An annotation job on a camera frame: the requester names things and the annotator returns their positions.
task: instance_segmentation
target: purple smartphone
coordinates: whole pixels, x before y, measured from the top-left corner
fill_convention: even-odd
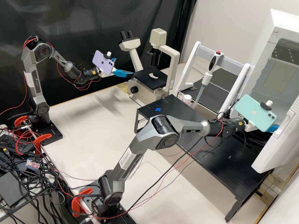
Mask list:
[[[93,56],[93,64],[96,65],[98,68],[100,68],[106,75],[110,75],[114,63],[110,59],[106,59],[104,55],[96,50]]]

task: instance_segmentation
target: mint green smartphone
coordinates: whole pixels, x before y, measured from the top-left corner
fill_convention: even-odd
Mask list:
[[[247,120],[250,120],[262,132],[267,131],[276,120],[276,115],[265,110],[255,99],[245,94],[235,104],[235,110]]]

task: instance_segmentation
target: bottle cap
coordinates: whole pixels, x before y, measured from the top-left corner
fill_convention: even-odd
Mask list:
[[[184,101],[184,103],[190,103],[191,102],[191,99],[192,99],[192,97],[190,96],[190,95],[185,95],[184,96],[184,99],[183,99],[183,101]]]

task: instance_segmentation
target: white sticker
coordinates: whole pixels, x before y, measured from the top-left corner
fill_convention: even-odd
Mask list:
[[[27,82],[27,85],[29,86],[29,88],[34,87],[34,83],[33,83],[33,79],[32,79],[31,73],[26,73],[24,71],[24,76],[26,78],[26,82]]]
[[[174,83],[174,80],[171,80],[171,82],[170,82],[170,89],[172,89],[173,83]]]
[[[123,170],[127,170],[129,168],[129,166],[131,165],[131,163],[133,162],[135,157],[136,157],[136,155],[133,154],[131,152],[130,147],[128,147],[127,150],[125,151],[125,153],[122,155],[122,157],[119,161],[119,165],[121,166],[121,168]]]

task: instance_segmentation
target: small white bottle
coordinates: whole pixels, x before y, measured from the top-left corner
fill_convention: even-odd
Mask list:
[[[191,99],[192,99],[192,97],[190,96],[190,95],[185,95],[184,96],[184,98],[183,98],[183,102],[185,103],[185,104],[187,104],[188,106],[191,106],[192,105],[192,103],[191,103]]]

